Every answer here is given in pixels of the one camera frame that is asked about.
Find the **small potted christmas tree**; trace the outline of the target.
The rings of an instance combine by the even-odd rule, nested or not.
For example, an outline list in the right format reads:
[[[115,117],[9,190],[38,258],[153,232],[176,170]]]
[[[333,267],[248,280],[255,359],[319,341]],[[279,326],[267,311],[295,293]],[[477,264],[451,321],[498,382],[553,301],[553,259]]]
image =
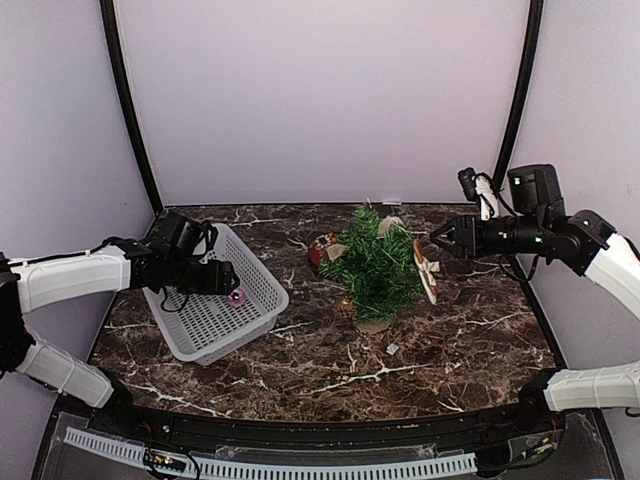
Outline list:
[[[393,321],[424,292],[409,231],[397,221],[384,233],[379,231],[382,226],[377,210],[357,208],[337,235],[343,253],[334,260],[322,259],[319,267],[322,277],[346,289],[360,322]]]

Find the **knit doll ornament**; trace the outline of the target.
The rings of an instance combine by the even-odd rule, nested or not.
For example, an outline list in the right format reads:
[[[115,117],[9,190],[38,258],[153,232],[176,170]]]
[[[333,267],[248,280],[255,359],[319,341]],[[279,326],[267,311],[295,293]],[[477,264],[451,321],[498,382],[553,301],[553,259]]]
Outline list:
[[[412,241],[412,249],[414,264],[417,267],[422,286],[430,303],[435,305],[437,303],[437,294],[434,274],[440,271],[440,264],[438,261],[431,262],[427,259],[418,239]]]

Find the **small seashell ornament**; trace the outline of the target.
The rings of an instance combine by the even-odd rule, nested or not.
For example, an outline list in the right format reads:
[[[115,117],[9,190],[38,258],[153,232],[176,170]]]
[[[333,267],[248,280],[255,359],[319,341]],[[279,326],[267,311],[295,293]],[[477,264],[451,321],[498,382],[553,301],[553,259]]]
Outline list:
[[[346,251],[346,246],[339,244],[339,243],[334,243],[329,245],[326,249],[326,256],[327,259],[330,262],[334,262],[337,259],[339,259]]]

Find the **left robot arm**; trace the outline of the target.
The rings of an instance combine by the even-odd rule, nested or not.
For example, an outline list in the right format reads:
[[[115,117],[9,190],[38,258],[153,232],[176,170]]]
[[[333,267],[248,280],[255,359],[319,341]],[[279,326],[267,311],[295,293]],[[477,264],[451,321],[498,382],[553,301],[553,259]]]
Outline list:
[[[185,297],[228,296],[240,280],[229,261],[209,260],[217,228],[166,211],[141,239],[111,236],[98,246],[31,259],[1,259],[1,371],[19,373],[102,410],[120,436],[141,427],[129,391],[113,376],[77,359],[27,327],[25,315],[103,293],[170,288]]]

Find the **beige fluffy ornament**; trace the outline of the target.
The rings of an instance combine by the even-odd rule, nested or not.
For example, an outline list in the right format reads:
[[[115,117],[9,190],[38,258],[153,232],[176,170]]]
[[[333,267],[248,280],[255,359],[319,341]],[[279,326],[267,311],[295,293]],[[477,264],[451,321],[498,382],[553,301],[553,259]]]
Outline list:
[[[403,222],[399,217],[386,216],[379,223],[377,236],[379,238],[384,238],[393,227],[402,227],[402,226],[403,226]]]

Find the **white plastic basket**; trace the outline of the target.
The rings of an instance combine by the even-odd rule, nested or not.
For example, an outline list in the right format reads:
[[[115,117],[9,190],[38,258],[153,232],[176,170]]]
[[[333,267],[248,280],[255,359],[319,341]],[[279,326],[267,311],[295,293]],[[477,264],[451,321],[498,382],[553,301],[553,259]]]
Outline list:
[[[238,275],[240,301],[226,296],[186,298],[168,287],[143,294],[173,356],[209,365],[271,330],[289,305],[289,295],[275,276],[227,225],[216,223],[214,246],[204,260],[229,261]]]

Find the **brown pine cone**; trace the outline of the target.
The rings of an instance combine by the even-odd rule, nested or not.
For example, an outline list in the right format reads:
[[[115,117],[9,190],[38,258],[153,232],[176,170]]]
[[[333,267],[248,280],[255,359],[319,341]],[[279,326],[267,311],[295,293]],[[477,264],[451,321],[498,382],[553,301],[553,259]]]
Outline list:
[[[353,320],[357,318],[357,307],[349,299],[342,299],[336,305],[336,315],[342,319]]]

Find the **red floral plate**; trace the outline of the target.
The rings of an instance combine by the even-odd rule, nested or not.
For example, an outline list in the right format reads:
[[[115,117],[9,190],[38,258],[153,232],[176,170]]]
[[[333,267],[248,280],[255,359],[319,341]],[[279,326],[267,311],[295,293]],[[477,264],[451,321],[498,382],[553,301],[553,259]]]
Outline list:
[[[319,268],[324,259],[327,259],[325,249],[334,243],[338,243],[338,235],[334,232],[328,232],[317,236],[308,249],[308,257],[310,263]]]

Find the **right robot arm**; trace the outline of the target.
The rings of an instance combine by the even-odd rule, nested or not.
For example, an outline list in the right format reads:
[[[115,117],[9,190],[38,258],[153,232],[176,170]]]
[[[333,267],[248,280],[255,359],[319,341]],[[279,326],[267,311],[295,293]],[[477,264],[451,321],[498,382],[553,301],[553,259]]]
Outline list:
[[[516,167],[507,173],[512,206],[498,211],[500,196],[487,178],[467,168],[458,179],[476,215],[460,215],[430,236],[430,241],[462,258],[531,254],[560,261],[577,276],[598,285],[633,315],[639,313],[639,253],[632,242],[592,210],[565,211],[556,169],[551,164]],[[599,369],[546,369],[519,392],[510,424],[521,434],[534,432],[549,412],[582,408],[639,406],[639,365]]]

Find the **pink ball ornament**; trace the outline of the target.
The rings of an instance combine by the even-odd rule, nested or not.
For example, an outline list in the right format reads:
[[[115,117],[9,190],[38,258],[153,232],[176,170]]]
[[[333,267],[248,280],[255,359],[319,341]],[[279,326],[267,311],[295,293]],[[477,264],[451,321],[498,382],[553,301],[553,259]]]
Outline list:
[[[246,295],[241,289],[233,290],[227,297],[228,304],[233,308],[239,308],[246,302]]]

